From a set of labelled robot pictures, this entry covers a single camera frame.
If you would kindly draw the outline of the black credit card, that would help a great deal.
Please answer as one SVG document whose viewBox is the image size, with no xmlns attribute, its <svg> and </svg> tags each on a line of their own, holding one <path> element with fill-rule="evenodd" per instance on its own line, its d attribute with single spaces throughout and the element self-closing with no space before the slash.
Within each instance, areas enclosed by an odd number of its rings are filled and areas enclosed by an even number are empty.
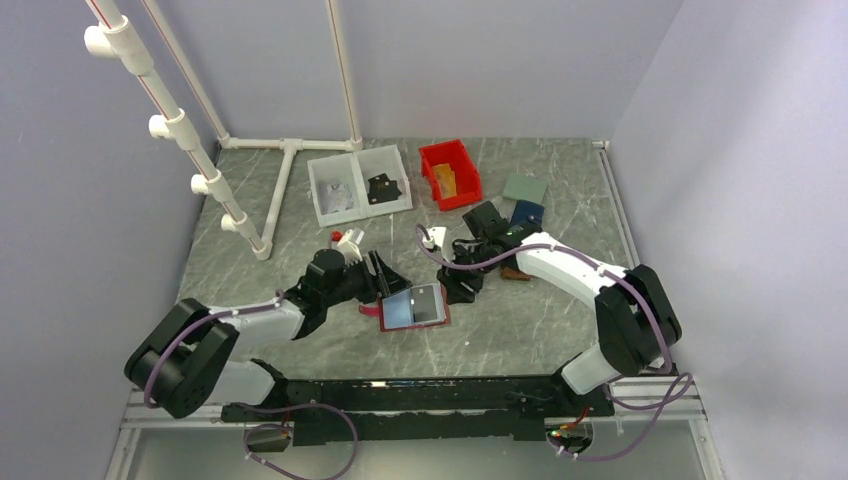
<svg viewBox="0 0 848 480">
<path fill-rule="evenodd" d="M 397 181 L 392 180 L 385 174 L 376 175 L 368 179 L 369 193 L 373 195 L 386 192 L 398 191 Z"/>
</svg>

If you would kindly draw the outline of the silver grey credit card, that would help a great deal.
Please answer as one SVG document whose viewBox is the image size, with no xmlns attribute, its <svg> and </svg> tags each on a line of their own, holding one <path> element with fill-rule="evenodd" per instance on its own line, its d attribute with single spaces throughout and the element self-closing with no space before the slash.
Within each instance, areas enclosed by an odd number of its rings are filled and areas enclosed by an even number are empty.
<svg viewBox="0 0 848 480">
<path fill-rule="evenodd" d="M 410 290 L 410 303 L 414 323 L 440 321 L 443 317 L 441 290 L 434 285 L 421 285 Z"/>
</svg>

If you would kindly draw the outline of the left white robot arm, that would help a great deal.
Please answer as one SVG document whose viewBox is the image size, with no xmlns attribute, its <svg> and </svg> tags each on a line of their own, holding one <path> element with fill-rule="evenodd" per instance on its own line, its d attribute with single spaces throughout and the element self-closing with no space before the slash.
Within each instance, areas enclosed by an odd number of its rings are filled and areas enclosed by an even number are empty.
<svg viewBox="0 0 848 480">
<path fill-rule="evenodd" d="M 296 341 L 317 330 L 330 308 L 356 300 L 375 303 L 411 287 L 375 251 L 349 262 L 335 249 L 316 252 L 297 283 L 264 303 L 210 307 L 178 301 L 129 356 L 125 377 L 143 403 L 174 419 L 211 400 L 246 403 L 264 420 L 287 406 L 285 377 L 262 360 L 237 361 L 243 351 L 275 341 Z"/>
</svg>

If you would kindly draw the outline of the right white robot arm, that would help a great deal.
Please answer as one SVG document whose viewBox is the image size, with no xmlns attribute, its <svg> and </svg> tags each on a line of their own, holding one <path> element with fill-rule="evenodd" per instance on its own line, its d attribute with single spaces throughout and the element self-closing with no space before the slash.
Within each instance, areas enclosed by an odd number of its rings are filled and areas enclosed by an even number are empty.
<svg viewBox="0 0 848 480">
<path fill-rule="evenodd" d="M 556 240 L 534 220 L 511 222 L 490 202 L 463 216 L 469 239 L 450 240 L 443 227 L 416 226 L 419 248 L 441 268 L 448 301 L 471 303 L 485 276 L 502 266 L 543 280 L 590 307 L 597 338 L 567 360 L 551 388 L 557 411 L 574 415 L 590 392 L 624 377 L 668 374 L 682 328 L 657 273 L 640 264 L 612 265 Z"/>
</svg>

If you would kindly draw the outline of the red card holder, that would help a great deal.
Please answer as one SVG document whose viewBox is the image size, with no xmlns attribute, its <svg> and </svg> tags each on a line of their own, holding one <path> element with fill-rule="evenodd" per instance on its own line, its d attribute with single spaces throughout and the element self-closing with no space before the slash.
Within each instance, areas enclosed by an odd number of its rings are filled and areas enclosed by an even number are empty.
<svg viewBox="0 0 848 480">
<path fill-rule="evenodd" d="M 378 320 L 382 333 L 446 326 L 451 323 L 440 283 L 412 286 L 373 304 L 359 304 L 361 315 Z"/>
</svg>

